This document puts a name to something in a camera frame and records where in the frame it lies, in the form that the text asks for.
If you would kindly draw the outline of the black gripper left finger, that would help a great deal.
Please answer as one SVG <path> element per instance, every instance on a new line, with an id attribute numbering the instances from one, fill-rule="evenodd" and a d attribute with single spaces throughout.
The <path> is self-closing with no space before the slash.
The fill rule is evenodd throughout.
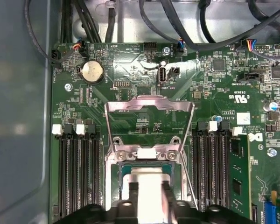
<path id="1" fill-rule="evenodd" d="M 57 224 L 137 224 L 139 183 L 129 183 L 129 198 L 118 200 L 115 206 L 105 210 L 97 204 L 87 205 L 61 218 Z"/>

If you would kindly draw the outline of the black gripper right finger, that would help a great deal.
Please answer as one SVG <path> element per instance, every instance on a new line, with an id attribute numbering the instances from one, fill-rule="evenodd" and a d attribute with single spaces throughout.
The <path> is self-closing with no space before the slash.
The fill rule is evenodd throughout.
<path id="1" fill-rule="evenodd" d="M 162 210 L 169 224 L 253 224 L 236 212 L 211 205 L 205 211 L 192 208 L 188 201 L 177 200 L 168 181 L 161 184 Z"/>

